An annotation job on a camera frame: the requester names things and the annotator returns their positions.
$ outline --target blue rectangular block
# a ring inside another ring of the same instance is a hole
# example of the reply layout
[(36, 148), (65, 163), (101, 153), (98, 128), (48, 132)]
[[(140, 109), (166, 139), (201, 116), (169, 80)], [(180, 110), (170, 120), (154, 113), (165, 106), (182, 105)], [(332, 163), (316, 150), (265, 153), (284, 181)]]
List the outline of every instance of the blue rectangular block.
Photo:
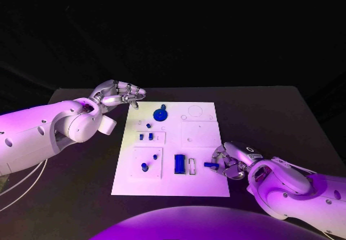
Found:
[(186, 156), (175, 155), (175, 174), (186, 174)]

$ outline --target dark table surface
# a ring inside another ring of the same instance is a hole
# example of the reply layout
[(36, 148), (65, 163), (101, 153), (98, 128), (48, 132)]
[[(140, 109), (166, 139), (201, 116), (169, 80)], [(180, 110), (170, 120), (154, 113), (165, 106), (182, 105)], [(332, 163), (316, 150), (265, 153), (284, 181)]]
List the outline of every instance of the dark table surface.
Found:
[[(144, 101), (214, 102), (222, 142), (235, 140), (248, 143), (267, 157), (281, 157), (322, 174), (346, 177), (346, 166), (297, 88), (260, 86), (146, 90)], [(91, 89), (58, 89), (49, 103), (88, 97), (91, 92)], [(228, 180), (231, 197), (111, 195), (127, 112), (128, 105), (123, 104), (107, 113), (117, 121), (111, 135), (97, 132), (87, 142), (71, 145), (48, 160), (35, 187), (0, 212), (2, 239), (88, 239), (130, 217), (176, 206), (229, 207), (265, 214), (247, 192), (247, 179)], [(32, 169), (10, 174), (6, 188)], [(0, 208), (22, 195), (38, 175), (39, 171), (0, 197)], [(287, 221), (316, 231), (303, 221), (294, 218)]]

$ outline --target blue disc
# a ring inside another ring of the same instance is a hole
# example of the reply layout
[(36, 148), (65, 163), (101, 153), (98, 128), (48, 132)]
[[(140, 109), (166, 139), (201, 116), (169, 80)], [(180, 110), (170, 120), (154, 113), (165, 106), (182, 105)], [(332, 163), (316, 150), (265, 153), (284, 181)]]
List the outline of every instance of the blue disc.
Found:
[(157, 122), (162, 122), (166, 120), (169, 114), (167, 114), (167, 111), (165, 109), (157, 109), (154, 110), (153, 112), (153, 119), (157, 121)]

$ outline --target black wall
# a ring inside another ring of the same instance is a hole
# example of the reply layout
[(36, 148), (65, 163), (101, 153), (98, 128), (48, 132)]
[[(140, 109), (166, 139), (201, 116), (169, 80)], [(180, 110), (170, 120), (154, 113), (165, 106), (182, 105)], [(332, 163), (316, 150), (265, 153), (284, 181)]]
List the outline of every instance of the black wall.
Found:
[(46, 104), (56, 88), (108, 79), (143, 88), (290, 85), (346, 157), (345, 127), (330, 125), (346, 110), (343, 15), (242, 10), (195, 9), (189, 18), (175, 12), (149, 22), (149, 12), (120, 17), (124, 9), (98, 2), (2, 3), (0, 113)]

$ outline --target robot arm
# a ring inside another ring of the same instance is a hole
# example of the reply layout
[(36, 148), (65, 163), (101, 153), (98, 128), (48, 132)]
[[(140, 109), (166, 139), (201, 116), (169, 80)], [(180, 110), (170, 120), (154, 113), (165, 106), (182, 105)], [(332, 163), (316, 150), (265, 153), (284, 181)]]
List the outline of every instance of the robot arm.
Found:
[(242, 179), (248, 172), (247, 190), (274, 218), (297, 218), (346, 238), (346, 178), (319, 174), (278, 157), (267, 160), (252, 147), (235, 141), (218, 147), (212, 163), (219, 155), (228, 168), (211, 169), (232, 180)]
[(104, 115), (118, 104), (146, 97), (144, 89), (108, 80), (90, 97), (38, 106), (0, 116), (0, 176), (55, 156), (71, 144), (85, 142), (97, 131), (110, 135), (117, 122)]

